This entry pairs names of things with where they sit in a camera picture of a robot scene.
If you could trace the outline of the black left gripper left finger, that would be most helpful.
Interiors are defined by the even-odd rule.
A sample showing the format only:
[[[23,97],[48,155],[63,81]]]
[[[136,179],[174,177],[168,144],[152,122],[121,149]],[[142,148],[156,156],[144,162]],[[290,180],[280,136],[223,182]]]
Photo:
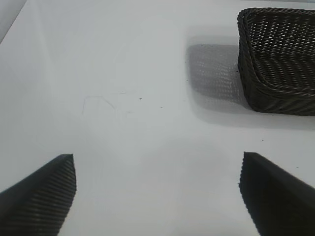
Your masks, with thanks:
[[[62,154],[0,194],[2,236],[56,236],[77,190],[73,154]]]

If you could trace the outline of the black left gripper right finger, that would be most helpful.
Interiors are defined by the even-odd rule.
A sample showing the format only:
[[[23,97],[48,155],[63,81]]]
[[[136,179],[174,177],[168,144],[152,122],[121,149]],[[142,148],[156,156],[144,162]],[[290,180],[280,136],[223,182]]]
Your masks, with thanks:
[[[255,152],[245,152],[239,189],[261,236],[313,236],[315,189]]]

